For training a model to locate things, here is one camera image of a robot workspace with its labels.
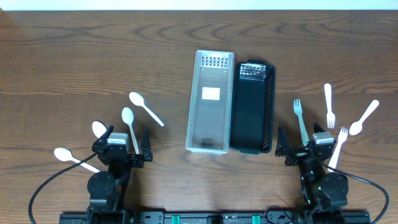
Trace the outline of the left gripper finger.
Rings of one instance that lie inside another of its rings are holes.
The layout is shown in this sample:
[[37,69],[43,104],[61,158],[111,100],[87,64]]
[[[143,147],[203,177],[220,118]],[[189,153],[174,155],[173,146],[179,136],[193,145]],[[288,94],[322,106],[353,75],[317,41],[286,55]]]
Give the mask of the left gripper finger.
[[114,126],[107,128],[107,131],[95,141],[95,146],[109,146],[110,143],[107,142],[109,135],[113,132]]
[[151,153],[151,146],[149,142],[149,132],[147,128],[144,128],[144,135],[141,141],[141,151],[143,154]]

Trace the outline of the white plastic fork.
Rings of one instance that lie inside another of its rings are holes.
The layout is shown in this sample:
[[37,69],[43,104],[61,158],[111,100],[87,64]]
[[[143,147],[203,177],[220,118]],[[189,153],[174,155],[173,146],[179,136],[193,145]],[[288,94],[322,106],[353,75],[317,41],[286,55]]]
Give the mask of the white plastic fork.
[[327,128],[333,129],[335,127],[335,114],[332,111],[332,91],[329,83],[324,84],[325,101],[326,101],[326,121]]
[[298,117],[302,144],[304,146],[306,146],[307,143],[309,142],[309,138],[308,138],[307,129],[305,127],[305,123],[304,123],[304,120],[303,120],[302,112],[303,111],[302,111],[302,105],[301,105],[300,99],[294,99],[294,113]]
[[328,171],[329,172],[333,172],[333,170],[336,169],[342,145],[347,140],[347,138],[348,138],[348,129],[345,127],[342,127],[338,134],[337,145],[336,145],[336,147],[333,151],[333,154],[328,163],[328,166],[329,166]]

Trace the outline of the black plastic mesh basket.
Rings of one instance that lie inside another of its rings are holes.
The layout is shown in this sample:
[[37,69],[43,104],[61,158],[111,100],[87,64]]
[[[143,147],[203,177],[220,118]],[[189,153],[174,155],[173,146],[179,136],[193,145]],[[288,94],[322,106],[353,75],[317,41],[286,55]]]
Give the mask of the black plastic mesh basket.
[[261,60],[235,66],[229,146],[246,154],[272,148],[275,68]]

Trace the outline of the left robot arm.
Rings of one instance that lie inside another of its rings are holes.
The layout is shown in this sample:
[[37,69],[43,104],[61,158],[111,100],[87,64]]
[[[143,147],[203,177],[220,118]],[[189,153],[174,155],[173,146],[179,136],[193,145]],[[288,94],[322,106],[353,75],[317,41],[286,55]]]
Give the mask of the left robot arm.
[[145,162],[153,160],[148,129],[144,129],[140,154],[129,154],[129,146],[124,142],[111,142],[114,135],[110,126],[93,143],[92,151],[98,154],[98,159],[108,166],[108,170],[93,174],[88,181],[88,223],[129,223],[136,218],[132,210],[124,208],[124,199],[131,169],[143,168]]

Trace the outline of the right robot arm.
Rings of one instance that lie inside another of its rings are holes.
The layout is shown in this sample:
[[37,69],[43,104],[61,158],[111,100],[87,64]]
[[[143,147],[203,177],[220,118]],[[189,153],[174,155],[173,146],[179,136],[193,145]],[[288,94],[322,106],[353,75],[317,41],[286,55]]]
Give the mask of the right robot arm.
[[313,139],[293,149],[284,128],[279,127],[275,156],[284,157],[286,166],[299,167],[308,213],[332,212],[348,204],[348,179],[336,172],[325,172],[323,162],[331,157],[336,140],[318,123],[313,128]]

